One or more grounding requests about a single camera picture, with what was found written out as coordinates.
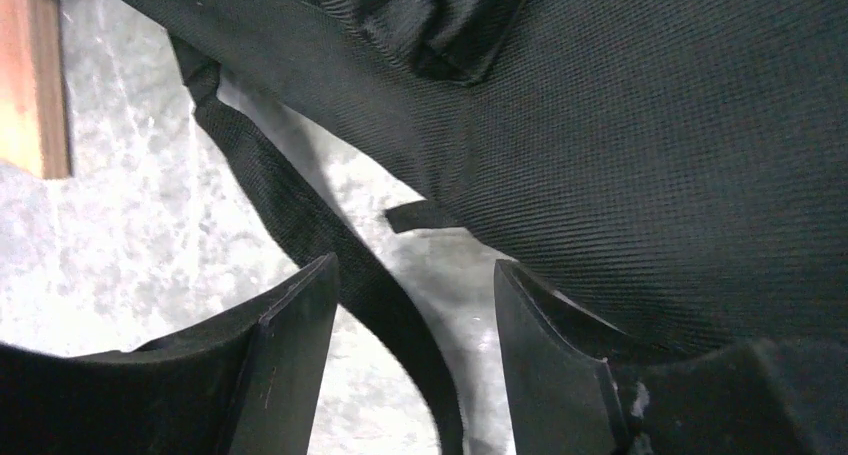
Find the black student backpack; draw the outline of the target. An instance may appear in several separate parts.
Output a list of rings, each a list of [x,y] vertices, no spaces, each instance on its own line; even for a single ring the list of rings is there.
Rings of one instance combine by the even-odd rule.
[[[445,454],[470,443],[407,292],[222,96],[237,76],[460,227],[675,356],[847,350],[847,0],[122,0],[168,32],[194,116],[277,244],[334,255]]]

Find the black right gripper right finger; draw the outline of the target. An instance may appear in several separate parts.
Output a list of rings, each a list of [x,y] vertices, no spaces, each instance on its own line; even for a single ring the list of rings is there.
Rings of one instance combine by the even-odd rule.
[[[494,269],[521,454],[843,454],[847,350],[807,340],[675,356],[573,303],[520,264]]]

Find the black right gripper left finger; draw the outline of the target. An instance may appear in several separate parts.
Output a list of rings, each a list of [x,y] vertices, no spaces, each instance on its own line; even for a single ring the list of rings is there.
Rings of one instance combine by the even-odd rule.
[[[304,454],[338,261],[131,352],[1,348],[5,454]]]

